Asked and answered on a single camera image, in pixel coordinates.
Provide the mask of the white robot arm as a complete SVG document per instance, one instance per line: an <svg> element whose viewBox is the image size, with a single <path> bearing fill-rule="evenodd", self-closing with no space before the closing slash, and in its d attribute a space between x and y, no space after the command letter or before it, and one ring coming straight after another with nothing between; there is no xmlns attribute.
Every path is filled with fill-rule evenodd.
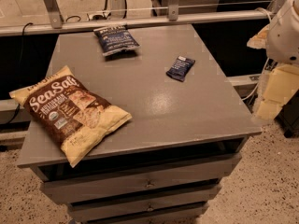
<svg viewBox="0 0 299 224"><path fill-rule="evenodd" d="M275 17L247 43L265 49L267 58L278 65L259 85L261 101L254 108L259 119L274 119L299 90L299 0L286 0Z"/></svg>

